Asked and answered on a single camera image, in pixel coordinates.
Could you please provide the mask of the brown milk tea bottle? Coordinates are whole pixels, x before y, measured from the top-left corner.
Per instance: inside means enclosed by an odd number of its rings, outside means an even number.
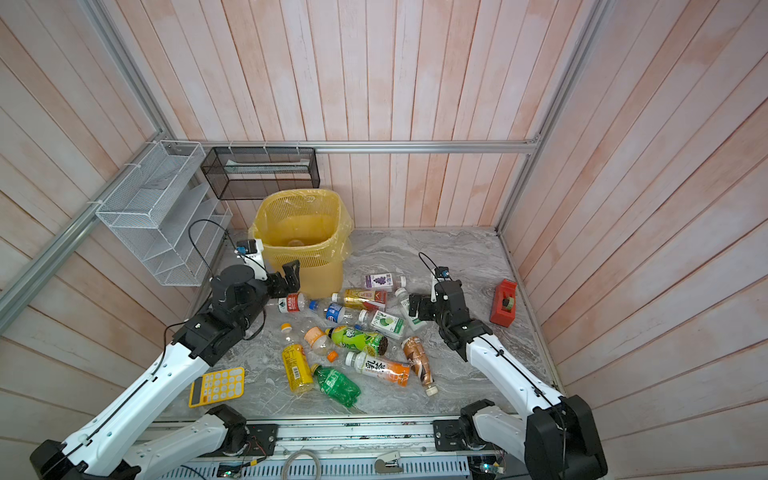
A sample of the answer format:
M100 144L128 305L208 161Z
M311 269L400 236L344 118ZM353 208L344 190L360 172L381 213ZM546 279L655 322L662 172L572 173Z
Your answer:
M434 381L429 359L421 339L417 336L408 337L403 340L401 348L426 395L429 397L436 395L439 389Z

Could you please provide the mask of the red label water bottle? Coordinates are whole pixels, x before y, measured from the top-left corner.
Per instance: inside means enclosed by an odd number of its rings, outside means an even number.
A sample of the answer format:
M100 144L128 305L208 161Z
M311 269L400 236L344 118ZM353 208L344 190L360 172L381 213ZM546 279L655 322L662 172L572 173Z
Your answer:
M304 293L291 293L277 300L277 307L281 313L298 313L305 311L310 304L310 300Z

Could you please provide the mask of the red tape dispenser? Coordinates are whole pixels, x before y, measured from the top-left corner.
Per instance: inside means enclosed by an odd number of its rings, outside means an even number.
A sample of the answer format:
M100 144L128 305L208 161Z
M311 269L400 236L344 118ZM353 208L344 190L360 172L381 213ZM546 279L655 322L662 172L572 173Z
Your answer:
M508 328L516 318L517 283L508 279L502 280L495 289L490 322Z

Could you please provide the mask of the green soda bottle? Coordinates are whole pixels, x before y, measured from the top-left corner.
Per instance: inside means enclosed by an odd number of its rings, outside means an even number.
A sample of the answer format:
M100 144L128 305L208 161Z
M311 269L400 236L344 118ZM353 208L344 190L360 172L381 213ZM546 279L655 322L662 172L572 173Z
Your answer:
M361 395L360 387L342 371L320 364L311 366L311 373L316 387L330 399L352 408Z

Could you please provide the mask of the orange juice bottle white cap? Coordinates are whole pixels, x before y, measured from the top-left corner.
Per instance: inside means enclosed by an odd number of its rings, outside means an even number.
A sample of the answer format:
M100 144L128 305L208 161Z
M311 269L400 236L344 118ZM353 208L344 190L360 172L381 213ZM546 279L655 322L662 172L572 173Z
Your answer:
M385 357L371 356L364 352L349 352L344 359L344 364L358 373L381 381L401 387L406 387L408 384L410 367Z

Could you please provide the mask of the lime label bottle right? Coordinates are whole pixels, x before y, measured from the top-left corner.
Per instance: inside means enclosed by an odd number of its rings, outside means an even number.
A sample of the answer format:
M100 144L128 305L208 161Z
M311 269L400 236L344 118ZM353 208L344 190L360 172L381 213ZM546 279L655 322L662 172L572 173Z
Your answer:
M427 323L418 317L417 310L411 310L409 292L405 288L401 287L395 291L395 296L401 306L404 319L410 329L414 332L418 332L424 329L427 326Z

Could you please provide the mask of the gold red energy drink bottle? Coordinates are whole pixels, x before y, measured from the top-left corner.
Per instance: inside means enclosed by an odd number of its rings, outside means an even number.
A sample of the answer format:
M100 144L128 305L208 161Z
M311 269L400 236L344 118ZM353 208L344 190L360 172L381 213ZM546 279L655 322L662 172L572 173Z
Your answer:
M333 302L348 308L384 311L387 304L387 292L353 288L333 293L331 299Z

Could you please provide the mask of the blue label pepsi bottle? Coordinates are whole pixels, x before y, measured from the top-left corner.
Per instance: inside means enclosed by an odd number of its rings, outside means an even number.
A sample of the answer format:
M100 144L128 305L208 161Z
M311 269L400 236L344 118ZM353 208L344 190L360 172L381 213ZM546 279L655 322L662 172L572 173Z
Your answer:
M362 325L365 320L365 313L362 310L346 307L330 299L312 300L309 308L323 320L338 325Z

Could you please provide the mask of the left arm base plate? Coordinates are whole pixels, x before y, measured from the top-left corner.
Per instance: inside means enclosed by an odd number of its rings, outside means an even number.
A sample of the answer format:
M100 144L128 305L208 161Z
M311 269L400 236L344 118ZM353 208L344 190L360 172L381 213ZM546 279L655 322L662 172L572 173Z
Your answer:
M209 456L256 456L274 454L279 426L274 423L247 424L229 429L220 448Z

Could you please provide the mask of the yellow label tea bottle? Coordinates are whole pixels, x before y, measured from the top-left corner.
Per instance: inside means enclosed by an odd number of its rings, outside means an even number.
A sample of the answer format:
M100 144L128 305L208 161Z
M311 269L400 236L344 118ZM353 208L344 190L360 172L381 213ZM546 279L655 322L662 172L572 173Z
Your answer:
M283 323L280 331L283 336L281 359L289 388L292 393L301 396L313 389L313 374L301 344L299 331L295 330L290 323Z

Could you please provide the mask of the lime label bottle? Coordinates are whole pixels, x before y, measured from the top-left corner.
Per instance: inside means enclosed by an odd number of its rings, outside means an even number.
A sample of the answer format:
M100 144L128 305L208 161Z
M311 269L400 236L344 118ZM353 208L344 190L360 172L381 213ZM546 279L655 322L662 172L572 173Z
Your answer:
M402 340L405 335L405 321L381 310L362 310L358 320L376 332L393 340Z
M427 326L427 323L418 317L417 310L411 310L409 292L405 288L401 287L395 291L395 296L401 306L404 319L410 329L414 332L418 332L424 329Z

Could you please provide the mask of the green label tea bottle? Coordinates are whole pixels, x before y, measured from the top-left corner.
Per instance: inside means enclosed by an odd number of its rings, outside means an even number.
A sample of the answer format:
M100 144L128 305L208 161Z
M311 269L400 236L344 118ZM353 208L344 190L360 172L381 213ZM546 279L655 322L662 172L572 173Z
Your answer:
M383 356L389 345L388 338L378 332L367 332L349 326L329 328L325 333L337 346L375 357Z

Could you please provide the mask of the grey stapler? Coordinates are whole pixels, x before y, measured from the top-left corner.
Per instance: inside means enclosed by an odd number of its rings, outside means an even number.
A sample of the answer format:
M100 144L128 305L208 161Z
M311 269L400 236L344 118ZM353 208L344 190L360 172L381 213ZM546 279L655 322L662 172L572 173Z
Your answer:
M400 474L404 472L400 465L401 455L398 451L390 451L376 457L374 471L376 474Z

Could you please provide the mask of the lime label bottle left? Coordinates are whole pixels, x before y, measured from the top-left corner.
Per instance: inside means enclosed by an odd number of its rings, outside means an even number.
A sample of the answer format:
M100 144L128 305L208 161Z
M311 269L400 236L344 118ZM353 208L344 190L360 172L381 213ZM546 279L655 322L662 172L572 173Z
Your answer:
M393 340L402 340L405 335L405 321L381 310L362 310L358 320L376 332Z

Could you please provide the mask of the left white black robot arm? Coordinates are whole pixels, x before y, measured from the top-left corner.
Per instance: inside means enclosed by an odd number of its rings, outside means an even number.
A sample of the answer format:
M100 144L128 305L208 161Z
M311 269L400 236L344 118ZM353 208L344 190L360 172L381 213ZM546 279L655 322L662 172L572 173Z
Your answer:
M211 293L188 320L178 324L160 357L93 420L63 441L46 440L31 454L40 479L157 478L200 455L243 454L250 431L245 418L220 405L198 421L145 447L134 444L185 388L235 345L256 337L252 322L269 300L300 289L300 263L256 277L248 265L231 265L210 280Z

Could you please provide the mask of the orange label clear bottle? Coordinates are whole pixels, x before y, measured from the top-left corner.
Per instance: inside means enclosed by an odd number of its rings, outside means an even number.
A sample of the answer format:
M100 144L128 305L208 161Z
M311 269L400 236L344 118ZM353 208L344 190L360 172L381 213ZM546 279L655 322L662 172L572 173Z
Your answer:
M308 344L310 351L315 355L325 358L331 363L339 358L339 354L335 350L335 344L318 326L310 327L304 333L304 340Z

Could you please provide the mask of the yellow calculator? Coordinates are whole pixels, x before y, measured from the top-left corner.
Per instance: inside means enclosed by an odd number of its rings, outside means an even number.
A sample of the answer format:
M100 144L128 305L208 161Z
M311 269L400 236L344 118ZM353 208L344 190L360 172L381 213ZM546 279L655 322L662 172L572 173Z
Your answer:
M205 373L193 381L188 407L197 408L240 398L244 393L244 382L243 367Z

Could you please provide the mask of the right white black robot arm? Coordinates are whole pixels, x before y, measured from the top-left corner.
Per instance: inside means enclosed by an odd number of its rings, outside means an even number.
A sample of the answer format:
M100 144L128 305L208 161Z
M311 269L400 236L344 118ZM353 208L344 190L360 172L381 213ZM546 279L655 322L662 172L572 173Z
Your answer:
M462 284L436 280L412 294L409 313L437 324L446 346L483 373L512 405L477 401L462 410L468 445L491 443L524 462L532 479L600 479L608 464L590 406L567 397L518 361L490 326L471 316Z

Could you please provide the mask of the purple grape juice bottle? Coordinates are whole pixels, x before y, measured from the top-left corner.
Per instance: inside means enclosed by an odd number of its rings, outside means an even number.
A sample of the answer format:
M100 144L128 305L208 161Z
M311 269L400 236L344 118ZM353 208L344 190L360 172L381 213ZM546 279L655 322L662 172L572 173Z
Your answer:
M364 277L365 288L376 291L394 292L407 287L407 279L404 275L386 272L373 273Z

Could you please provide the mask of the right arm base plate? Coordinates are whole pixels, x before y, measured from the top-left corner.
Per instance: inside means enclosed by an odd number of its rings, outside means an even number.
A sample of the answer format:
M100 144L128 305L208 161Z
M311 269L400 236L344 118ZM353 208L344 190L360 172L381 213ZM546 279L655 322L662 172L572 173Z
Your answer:
M432 422L435 449L439 452L493 451L497 446L481 440L463 418Z

